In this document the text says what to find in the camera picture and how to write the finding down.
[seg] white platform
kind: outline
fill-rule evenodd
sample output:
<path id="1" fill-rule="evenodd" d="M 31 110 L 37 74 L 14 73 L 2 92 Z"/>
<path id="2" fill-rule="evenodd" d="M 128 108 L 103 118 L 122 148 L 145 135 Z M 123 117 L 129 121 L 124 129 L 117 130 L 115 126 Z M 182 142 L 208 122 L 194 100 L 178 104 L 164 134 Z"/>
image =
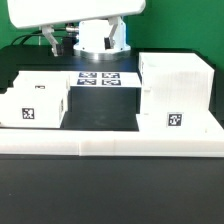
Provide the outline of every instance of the white platform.
<path id="1" fill-rule="evenodd" d="M 0 129 L 0 153 L 224 157 L 224 131 L 208 110 L 214 70 L 195 54 L 146 53 L 140 55 L 139 69 L 143 78 L 139 132 Z M 89 82 L 79 83 L 83 78 L 105 87 L 102 80 L 110 75 L 122 81 L 122 73 L 118 77 L 111 71 L 104 78 L 98 72 L 95 78 L 82 73 L 84 77 L 69 73 L 71 86 L 91 87 Z"/>

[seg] black surface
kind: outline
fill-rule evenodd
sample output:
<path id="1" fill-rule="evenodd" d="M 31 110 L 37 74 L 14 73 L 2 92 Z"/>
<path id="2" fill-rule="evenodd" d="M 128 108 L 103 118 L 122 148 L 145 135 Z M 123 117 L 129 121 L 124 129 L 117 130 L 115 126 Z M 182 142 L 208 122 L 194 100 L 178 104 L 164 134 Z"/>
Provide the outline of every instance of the black surface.
<path id="1" fill-rule="evenodd" d="M 72 87 L 61 129 L 138 131 L 136 88 Z"/>
<path id="2" fill-rule="evenodd" d="M 99 68 L 87 60 L 54 58 L 47 47 L 6 47 L 0 59 L 2 91 L 18 69 Z M 101 68 L 135 71 L 136 58 Z M 4 224 L 223 224 L 223 202 L 222 158 L 0 155 Z"/>

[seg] white plastic housing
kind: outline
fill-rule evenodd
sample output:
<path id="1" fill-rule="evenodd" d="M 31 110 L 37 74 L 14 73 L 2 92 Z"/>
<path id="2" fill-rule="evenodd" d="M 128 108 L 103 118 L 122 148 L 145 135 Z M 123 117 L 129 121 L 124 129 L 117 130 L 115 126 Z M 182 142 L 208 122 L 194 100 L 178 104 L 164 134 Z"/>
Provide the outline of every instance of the white plastic housing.
<path id="1" fill-rule="evenodd" d="M 14 88 L 0 94 L 0 127 L 60 128 L 68 109 L 69 77 L 60 72 L 20 71 Z"/>
<path id="2" fill-rule="evenodd" d="M 214 70 L 196 54 L 140 53 L 139 70 L 142 131 L 221 130 L 208 110 Z"/>
<path id="3" fill-rule="evenodd" d="M 145 0 L 8 0 L 17 28 L 138 14 Z"/>
<path id="4" fill-rule="evenodd" d="M 113 24 L 108 20 L 82 21 L 79 24 L 79 43 L 74 46 L 75 50 L 83 50 L 92 53 L 116 53 L 130 50 L 126 44 L 126 25 L 118 18 L 116 31 L 113 35 L 114 46 L 105 49 L 104 38 L 109 37 Z"/>

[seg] black cable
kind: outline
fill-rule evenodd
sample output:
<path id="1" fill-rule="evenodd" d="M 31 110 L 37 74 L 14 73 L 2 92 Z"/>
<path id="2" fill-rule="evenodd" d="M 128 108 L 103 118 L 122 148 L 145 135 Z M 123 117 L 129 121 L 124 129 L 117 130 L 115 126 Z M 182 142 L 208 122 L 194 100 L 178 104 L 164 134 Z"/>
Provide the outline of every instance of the black cable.
<path id="1" fill-rule="evenodd" d="M 14 45 L 14 43 L 15 43 L 17 40 L 19 40 L 19 39 L 21 39 L 21 38 L 24 38 L 24 37 L 27 37 L 27 36 L 29 36 L 29 38 L 30 38 L 30 37 L 33 37 L 33 36 L 37 36 L 37 37 L 39 37 L 39 36 L 43 36 L 43 35 L 42 35 L 42 34 L 26 34 L 26 35 L 21 35 L 21 36 L 16 37 L 16 38 L 11 42 L 11 45 Z"/>
<path id="2" fill-rule="evenodd" d="M 65 31 L 65 28 L 58 28 L 58 29 L 55 29 L 55 31 Z M 34 32 L 31 33 L 31 34 L 25 34 L 25 35 L 21 35 L 21 36 L 15 38 L 15 39 L 11 42 L 11 45 L 14 45 L 14 43 L 15 43 L 17 40 L 19 40 L 19 39 L 21 39 L 21 38 L 24 38 L 24 39 L 20 42 L 20 44 L 23 45 L 27 40 L 29 40 L 31 37 L 35 37 L 35 36 L 37 36 L 37 37 L 39 37 L 39 36 L 43 37 L 44 35 L 42 34 L 42 31 L 41 31 L 41 30 L 37 30 L 37 31 L 34 31 Z"/>
<path id="3" fill-rule="evenodd" d="M 54 29 L 54 31 L 65 31 L 65 28 L 57 28 L 57 29 Z M 42 30 L 37 30 L 37 31 L 34 31 L 33 33 L 31 34 L 40 34 L 42 33 Z M 23 45 L 27 40 L 29 40 L 32 36 L 27 36 L 25 37 L 21 42 L 20 42 L 20 45 Z"/>

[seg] white base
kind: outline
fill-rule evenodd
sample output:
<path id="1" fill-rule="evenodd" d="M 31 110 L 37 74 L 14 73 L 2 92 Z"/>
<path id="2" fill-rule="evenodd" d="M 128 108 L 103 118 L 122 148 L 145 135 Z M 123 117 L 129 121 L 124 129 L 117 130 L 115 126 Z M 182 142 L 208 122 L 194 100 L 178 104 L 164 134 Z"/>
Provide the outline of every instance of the white base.
<path id="1" fill-rule="evenodd" d="M 78 45 L 74 46 L 74 55 L 96 61 L 113 61 L 128 57 L 131 54 L 131 47 L 126 45 L 123 50 L 103 50 L 101 52 L 84 51 Z"/>
<path id="2" fill-rule="evenodd" d="M 224 157 L 224 132 L 149 134 L 0 130 L 0 154 Z"/>

